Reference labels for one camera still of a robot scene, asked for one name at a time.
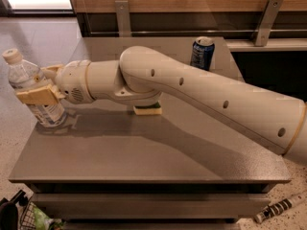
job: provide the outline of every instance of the metal bracket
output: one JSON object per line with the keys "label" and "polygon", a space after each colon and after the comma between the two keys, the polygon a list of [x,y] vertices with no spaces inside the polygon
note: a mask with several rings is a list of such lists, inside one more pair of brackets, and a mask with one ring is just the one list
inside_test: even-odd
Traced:
{"label": "metal bracket", "polygon": [[261,21],[256,30],[255,46],[266,46],[269,40],[272,25],[277,17],[279,9],[284,0],[268,0],[267,6],[262,14]]}
{"label": "metal bracket", "polygon": [[115,1],[118,33],[120,37],[131,36],[128,1]]}

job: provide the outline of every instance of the can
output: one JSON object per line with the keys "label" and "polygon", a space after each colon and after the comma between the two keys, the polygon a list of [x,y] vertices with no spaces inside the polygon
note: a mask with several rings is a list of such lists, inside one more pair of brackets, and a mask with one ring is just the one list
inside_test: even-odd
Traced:
{"label": "can", "polygon": [[193,43],[190,65],[209,71],[215,45],[212,38],[200,36]]}

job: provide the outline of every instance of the can top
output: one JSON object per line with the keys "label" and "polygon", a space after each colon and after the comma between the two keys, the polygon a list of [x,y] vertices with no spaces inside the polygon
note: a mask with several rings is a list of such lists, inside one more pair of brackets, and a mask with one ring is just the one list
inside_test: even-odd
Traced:
{"label": "can top", "polygon": [[213,40],[210,37],[207,36],[200,36],[198,38],[196,38],[195,40],[198,44],[200,44],[201,46],[210,46],[213,44]]}
{"label": "can top", "polygon": [[9,49],[2,54],[2,57],[8,64],[16,64],[22,60],[22,55],[17,49]]}

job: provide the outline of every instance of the plastic bottle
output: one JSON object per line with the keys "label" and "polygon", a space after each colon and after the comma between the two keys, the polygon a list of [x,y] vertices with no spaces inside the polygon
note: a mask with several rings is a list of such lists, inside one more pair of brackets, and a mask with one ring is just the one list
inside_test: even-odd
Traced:
{"label": "plastic bottle", "polygon": [[[39,82],[46,81],[40,68],[23,59],[17,49],[9,49],[2,56],[10,66],[9,83],[14,89],[35,89]],[[44,127],[56,127],[66,118],[65,109],[60,102],[52,105],[27,104],[27,106]]]}

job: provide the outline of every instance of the floor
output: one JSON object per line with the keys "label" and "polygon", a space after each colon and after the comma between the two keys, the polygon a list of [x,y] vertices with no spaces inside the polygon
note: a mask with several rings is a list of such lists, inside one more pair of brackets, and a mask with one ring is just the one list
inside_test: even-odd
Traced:
{"label": "floor", "polygon": [[[75,18],[0,18],[0,51],[18,47],[29,61],[40,66],[69,62],[79,40],[82,37]],[[10,199],[19,189],[29,196],[32,193],[24,185],[11,184],[7,178],[36,123],[27,106],[14,96],[7,75],[8,67],[0,58],[0,199]],[[306,167],[286,159],[285,163],[293,179],[270,191],[272,203],[307,189]],[[307,229],[306,213],[307,201],[262,224],[250,218],[240,219],[238,223],[241,229],[302,230]]]}

